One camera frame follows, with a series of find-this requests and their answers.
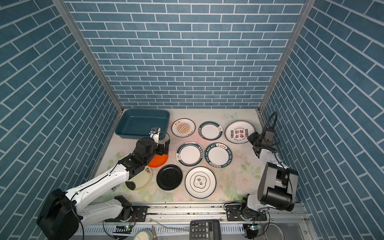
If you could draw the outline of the white plate red characters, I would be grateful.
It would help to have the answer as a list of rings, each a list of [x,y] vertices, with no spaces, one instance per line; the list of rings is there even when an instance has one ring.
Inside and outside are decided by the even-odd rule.
[[[233,144],[247,143],[248,137],[256,131],[255,127],[247,121],[235,121],[225,129],[226,139]]]

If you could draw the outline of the large white plate teal rim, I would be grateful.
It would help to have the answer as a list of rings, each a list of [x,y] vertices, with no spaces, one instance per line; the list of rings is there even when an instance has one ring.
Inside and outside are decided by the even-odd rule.
[[[195,167],[204,158],[203,147],[196,142],[186,142],[181,144],[176,150],[176,160],[184,167]]]

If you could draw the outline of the white plate teal lettered rim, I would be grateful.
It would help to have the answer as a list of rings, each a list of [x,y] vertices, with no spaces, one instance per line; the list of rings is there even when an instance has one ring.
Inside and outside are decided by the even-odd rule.
[[[231,149],[222,143],[212,143],[205,149],[205,159],[214,168],[225,168],[232,163]]]

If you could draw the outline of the white plate green red rim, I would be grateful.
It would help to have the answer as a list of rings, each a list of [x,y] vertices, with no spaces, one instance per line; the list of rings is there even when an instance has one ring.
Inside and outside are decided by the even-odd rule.
[[[207,121],[199,126],[198,132],[204,140],[216,141],[222,137],[223,128],[216,122]]]

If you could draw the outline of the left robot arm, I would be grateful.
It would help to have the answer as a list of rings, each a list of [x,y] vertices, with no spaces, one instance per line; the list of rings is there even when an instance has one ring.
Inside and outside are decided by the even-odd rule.
[[[124,196],[92,205],[113,187],[129,182],[141,173],[156,155],[169,152],[170,141],[158,144],[151,137],[137,141],[134,151],[94,179],[72,189],[56,189],[46,198],[37,225],[49,240],[68,240],[79,228],[108,219],[127,222],[133,219],[132,204]]]

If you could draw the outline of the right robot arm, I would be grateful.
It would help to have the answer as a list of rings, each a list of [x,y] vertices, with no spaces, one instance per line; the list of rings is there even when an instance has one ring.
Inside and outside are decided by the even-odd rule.
[[[298,171],[283,163],[273,138],[275,130],[264,128],[248,137],[256,157],[264,164],[264,172],[256,193],[243,198],[240,211],[244,218],[259,217],[269,209],[292,211],[296,202]]]

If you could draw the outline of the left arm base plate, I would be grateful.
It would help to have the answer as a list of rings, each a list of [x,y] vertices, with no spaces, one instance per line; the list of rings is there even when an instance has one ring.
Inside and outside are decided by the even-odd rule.
[[[114,219],[107,219],[107,223],[118,223],[118,222],[145,222],[147,213],[148,213],[148,206],[132,206],[128,210],[123,210],[122,213],[120,213],[116,218]]]

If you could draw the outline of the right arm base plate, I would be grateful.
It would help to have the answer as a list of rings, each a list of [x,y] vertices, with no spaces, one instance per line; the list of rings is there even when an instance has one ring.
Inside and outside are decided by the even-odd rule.
[[[240,204],[225,204],[223,208],[226,212],[227,221],[239,222],[239,221],[267,221],[265,213],[256,212],[246,207],[241,207]]]

